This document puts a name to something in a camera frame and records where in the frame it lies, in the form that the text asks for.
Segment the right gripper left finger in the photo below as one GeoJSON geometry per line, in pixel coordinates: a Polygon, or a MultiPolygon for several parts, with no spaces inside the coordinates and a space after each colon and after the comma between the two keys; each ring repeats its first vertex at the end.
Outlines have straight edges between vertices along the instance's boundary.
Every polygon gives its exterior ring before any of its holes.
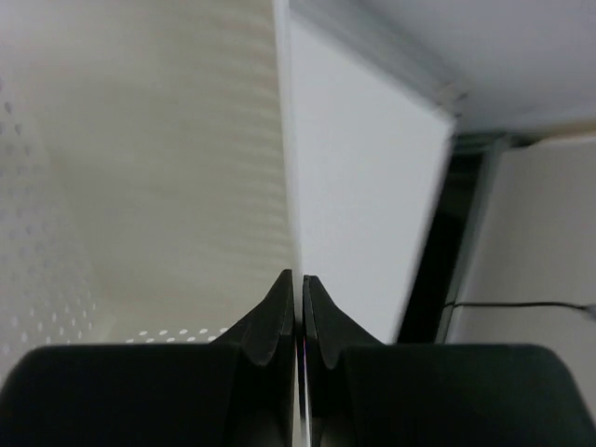
{"type": "Polygon", "coordinates": [[[207,346],[209,446],[290,446],[294,302],[286,269],[264,299],[207,346]]]}

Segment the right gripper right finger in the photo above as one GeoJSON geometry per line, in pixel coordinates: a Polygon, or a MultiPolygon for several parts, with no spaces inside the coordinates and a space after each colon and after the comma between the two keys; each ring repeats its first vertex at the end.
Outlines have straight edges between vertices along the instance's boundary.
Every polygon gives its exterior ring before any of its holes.
{"type": "Polygon", "coordinates": [[[316,446],[385,446],[382,344],[331,298],[317,276],[303,284],[305,378],[316,446]]]}

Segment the white perforated box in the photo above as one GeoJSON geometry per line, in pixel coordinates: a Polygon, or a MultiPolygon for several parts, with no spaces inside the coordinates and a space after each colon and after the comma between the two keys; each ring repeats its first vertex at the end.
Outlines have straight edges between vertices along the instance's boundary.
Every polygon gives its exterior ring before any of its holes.
{"type": "Polygon", "coordinates": [[[5,1],[1,339],[202,343],[278,274],[390,343],[452,74],[360,1],[5,1]]]}

